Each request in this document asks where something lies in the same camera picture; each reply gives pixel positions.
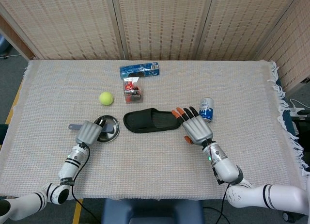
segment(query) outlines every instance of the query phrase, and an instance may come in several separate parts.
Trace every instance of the soda can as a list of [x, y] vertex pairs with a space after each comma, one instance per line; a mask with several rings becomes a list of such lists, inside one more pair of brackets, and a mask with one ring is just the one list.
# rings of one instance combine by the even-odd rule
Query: soda can
[[210, 97], [203, 98], [200, 103], [199, 115], [206, 122], [211, 122], [213, 117], [214, 100]]

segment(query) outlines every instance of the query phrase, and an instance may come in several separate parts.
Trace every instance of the yellow tennis ball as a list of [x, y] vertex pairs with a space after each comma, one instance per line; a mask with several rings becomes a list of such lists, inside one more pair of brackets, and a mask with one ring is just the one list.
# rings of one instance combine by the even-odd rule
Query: yellow tennis ball
[[110, 105], [113, 103], [113, 95], [110, 92], [103, 92], [100, 94], [99, 100], [103, 105]]

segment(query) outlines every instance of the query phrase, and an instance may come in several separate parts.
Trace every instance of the robotic arm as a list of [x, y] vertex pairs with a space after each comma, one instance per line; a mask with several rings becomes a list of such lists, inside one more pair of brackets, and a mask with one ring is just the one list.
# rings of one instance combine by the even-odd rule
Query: robotic arm
[[0, 200], [0, 224], [7, 219], [14, 221], [26, 218], [43, 210], [47, 202], [60, 205], [69, 196], [69, 189], [74, 185], [81, 163], [87, 150], [99, 137], [106, 120], [99, 117], [94, 123], [85, 121], [76, 136], [78, 145], [74, 146], [58, 173], [60, 185], [47, 184], [42, 190], [16, 199]]
[[193, 107], [190, 109], [192, 113], [186, 108], [184, 110], [177, 108], [178, 112], [172, 111], [172, 113], [186, 130], [188, 134], [185, 137], [186, 141], [203, 146], [202, 150], [210, 160], [217, 182], [229, 184], [226, 195], [232, 206], [236, 208], [257, 206], [309, 214], [310, 178], [307, 180], [308, 192], [295, 186], [262, 185], [253, 187], [244, 179], [241, 169], [231, 162], [216, 142], [212, 141], [212, 131], [203, 118]]

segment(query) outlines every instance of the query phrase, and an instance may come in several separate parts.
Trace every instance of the floor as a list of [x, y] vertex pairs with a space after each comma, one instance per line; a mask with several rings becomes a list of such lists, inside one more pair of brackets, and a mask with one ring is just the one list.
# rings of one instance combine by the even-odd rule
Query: floor
[[[10, 55], [18, 54], [15, 49], [10, 51]], [[9, 57], [6, 60], [0, 59], [0, 123], [5, 123], [7, 115], [10, 111], [11, 105], [18, 91], [20, 83], [27, 67], [27, 62], [21, 57]], [[295, 98], [304, 102], [306, 105], [310, 105], [310, 83], [293, 94], [291, 98]], [[103, 199], [84, 199], [83, 204], [90, 209], [94, 215], [100, 219], [103, 208]], [[220, 210], [221, 200], [208, 200], [204, 202], [205, 207], [212, 207]], [[25, 218], [20, 221], [8, 220], [6, 224], [68, 224], [72, 223], [76, 203], [72, 200], [66, 201], [63, 205], [57, 206], [48, 203], [47, 207], [35, 215]], [[214, 224], [219, 214], [211, 209], [205, 208], [205, 222], [206, 224]], [[232, 224], [285, 224], [282, 219], [282, 212], [265, 209], [265, 208], [234, 208], [224, 203], [224, 214]], [[307, 216], [301, 218], [296, 224], [306, 224]], [[94, 224], [96, 223], [94, 218], [82, 210], [79, 219], [80, 224]], [[227, 221], [222, 218], [219, 224], [226, 224]]]

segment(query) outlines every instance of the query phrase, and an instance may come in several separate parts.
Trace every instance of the slide sandal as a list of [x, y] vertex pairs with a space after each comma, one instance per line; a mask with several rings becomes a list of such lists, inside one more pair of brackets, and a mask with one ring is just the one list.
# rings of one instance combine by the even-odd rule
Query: slide sandal
[[171, 112], [161, 112], [150, 108], [129, 112], [123, 118], [127, 129], [134, 133], [151, 133], [180, 127], [180, 123]]

